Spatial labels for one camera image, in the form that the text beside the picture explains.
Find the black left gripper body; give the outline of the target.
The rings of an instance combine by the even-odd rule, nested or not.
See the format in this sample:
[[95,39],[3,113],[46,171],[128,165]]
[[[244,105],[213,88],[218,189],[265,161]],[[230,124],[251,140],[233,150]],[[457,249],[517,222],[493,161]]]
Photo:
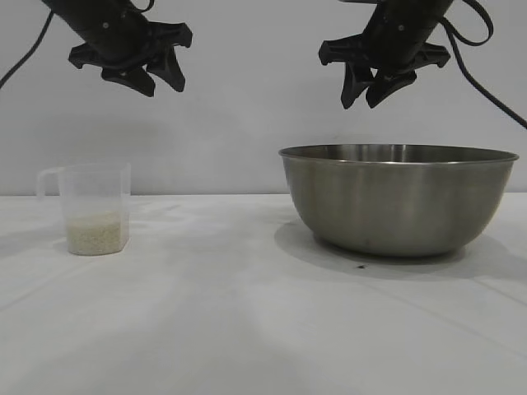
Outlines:
[[185,23],[149,21],[130,1],[46,1],[84,40],[71,50],[69,61],[115,70],[154,69],[175,56],[174,47],[188,48],[193,33]]

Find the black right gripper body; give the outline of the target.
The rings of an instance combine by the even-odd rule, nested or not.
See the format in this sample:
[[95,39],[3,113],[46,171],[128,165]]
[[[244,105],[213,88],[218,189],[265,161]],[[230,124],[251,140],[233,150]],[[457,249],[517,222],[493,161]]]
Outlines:
[[378,1],[365,29],[359,35],[325,40],[319,49],[323,65],[353,66],[403,74],[428,65],[444,67],[448,50],[427,42],[450,0]]

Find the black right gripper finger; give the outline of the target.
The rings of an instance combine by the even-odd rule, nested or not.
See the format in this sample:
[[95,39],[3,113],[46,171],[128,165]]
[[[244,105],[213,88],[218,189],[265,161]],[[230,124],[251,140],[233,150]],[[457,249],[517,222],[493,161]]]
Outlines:
[[415,71],[393,75],[378,71],[373,83],[367,89],[366,102],[370,108],[375,108],[396,91],[412,85],[416,79]]
[[341,93],[343,108],[350,108],[357,97],[374,83],[374,76],[369,67],[346,64]]

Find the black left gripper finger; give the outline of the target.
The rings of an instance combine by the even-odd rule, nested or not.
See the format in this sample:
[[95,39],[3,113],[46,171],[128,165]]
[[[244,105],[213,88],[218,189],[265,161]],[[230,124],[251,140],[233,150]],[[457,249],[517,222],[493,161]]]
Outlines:
[[162,79],[174,91],[183,91],[185,88],[185,77],[172,47],[157,53],[147,64],[147,72]]
[[104,68],[101,72],[103,80],[126,86],[142,95],[153,97],[156,84],[142,68],[131,71],[118,71]]

